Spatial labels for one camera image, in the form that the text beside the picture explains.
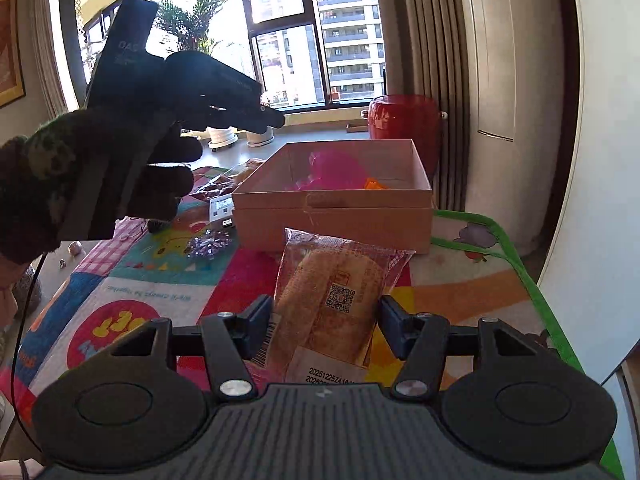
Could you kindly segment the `black gloved left hand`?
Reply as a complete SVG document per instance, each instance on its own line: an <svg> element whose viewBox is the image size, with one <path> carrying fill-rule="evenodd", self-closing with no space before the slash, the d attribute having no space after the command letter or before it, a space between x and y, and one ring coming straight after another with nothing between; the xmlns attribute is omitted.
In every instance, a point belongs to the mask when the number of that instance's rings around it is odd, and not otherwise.
<svg viewBox="0 0 640 480"><path fill-rule="evenodd" d="M16 136L1 149L2 258L24 266L60 246L70 201L88 181L82 170L103 156L110 166L96 196L101 220L172 220L201 154L200 142L182 136L164 110L75 110L29 138Z"/></svg>

